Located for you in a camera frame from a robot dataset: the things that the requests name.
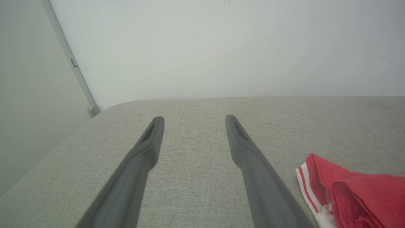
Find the red stripe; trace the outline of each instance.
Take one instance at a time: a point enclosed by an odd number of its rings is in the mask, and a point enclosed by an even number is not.
[[[310,197],[309,194],[308,194],[307,186],[305,185],[304,173],[303,173],[303,170],[302,170],[301,166],[298,168],[298,170],[300,171],[301,179],[303,180],[303,185],[304,185],[305,194],[307,195],[308,200],[309,200],[309,202],[312,204],[312,207],[315,209],[316,213],[319,213],[318,208],[316,208],[315,204],[313,203],[311,197]]]

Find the red cloth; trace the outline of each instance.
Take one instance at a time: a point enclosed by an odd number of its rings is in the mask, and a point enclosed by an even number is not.
[[[405,227],[405,177],[351,172],[315,154],[307,157],[306,166],[313,200],[332,203],[338,228]]]

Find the folded red shirt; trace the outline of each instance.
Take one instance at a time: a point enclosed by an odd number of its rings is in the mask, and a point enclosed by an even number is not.
[[[405,227],[405,177],[351,172],[315,154],[296,174],[321,228]]]

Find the wall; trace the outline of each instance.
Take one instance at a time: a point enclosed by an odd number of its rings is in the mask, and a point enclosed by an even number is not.
[[[140,99],[405,95],[402,0],[51,0],[101,109]]]
[[[0,197],[90,119],[39,0],[0,1]]]

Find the gray fabric surface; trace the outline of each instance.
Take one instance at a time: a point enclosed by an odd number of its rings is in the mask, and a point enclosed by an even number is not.
[[[0,227],[74,227],[153,117],[165,120],[138,227],[253,227],[225,115],[234,114],[308,216],[295,168],[316,153],[351,171],[405,175],[404,97],[134,101],[93,118],[0,199]]]

